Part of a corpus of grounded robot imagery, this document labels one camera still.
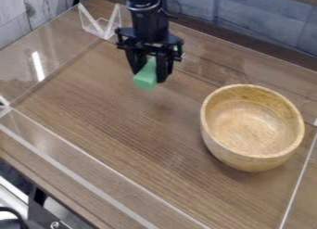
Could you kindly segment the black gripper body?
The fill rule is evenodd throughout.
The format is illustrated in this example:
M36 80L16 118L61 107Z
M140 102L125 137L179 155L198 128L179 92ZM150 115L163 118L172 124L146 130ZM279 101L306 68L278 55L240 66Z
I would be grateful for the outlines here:
M183 40L170 33L168 15L162 7L128 6L131 26L115 29L117 48L146 56L163 54L172 61L183 57Z

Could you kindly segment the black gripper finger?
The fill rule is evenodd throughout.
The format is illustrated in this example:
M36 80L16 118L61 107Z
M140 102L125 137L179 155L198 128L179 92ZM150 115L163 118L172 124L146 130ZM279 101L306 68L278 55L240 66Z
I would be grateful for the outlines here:
M125 58L127 58L127 62L132 70L132 73L136 74L147 63L146 54L140 50L128 49L125 50Z
M174 59L163 53L156 55L156 77L158 83L163 83L172 73Z

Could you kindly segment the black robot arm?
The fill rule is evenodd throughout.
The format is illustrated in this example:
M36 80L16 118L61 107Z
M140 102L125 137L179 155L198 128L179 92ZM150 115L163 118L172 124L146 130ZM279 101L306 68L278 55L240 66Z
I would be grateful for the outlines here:
M127 0L131 27L115 29L116 46L125 51L125 58L133 74L139 74L155 58L158 83L164 83L174 71L174 62L183 59L183 39L170 32L166 0Z

